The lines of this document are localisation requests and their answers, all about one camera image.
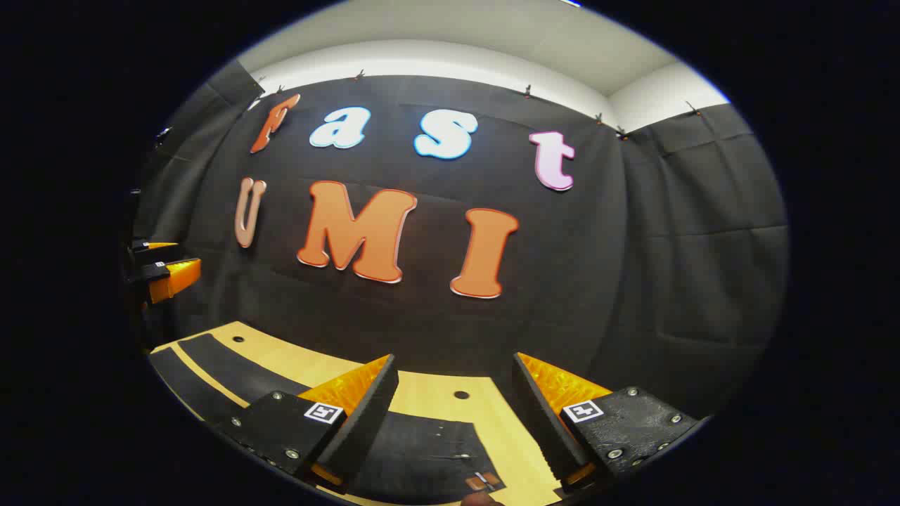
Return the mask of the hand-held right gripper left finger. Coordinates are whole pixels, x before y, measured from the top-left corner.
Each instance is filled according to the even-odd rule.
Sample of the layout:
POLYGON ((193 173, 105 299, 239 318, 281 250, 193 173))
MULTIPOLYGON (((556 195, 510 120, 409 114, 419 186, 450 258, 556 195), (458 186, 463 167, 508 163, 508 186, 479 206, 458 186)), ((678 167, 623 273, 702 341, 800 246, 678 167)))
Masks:
POLYGON ((301 394, 274 389, 213 420, 226 440, 293 479, 344 493, 398 387, 392 353, 301 394))

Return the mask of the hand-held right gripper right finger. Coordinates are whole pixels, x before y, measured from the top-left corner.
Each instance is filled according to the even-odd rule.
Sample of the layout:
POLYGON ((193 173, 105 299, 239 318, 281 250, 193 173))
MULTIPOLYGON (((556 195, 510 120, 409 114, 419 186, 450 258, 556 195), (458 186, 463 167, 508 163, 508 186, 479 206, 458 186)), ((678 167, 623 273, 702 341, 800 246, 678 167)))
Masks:
POLYGON ((512 384, 515 413, 566 493, 630 479, 707 422, 643 387, 612 391, 521 352, 512 384))

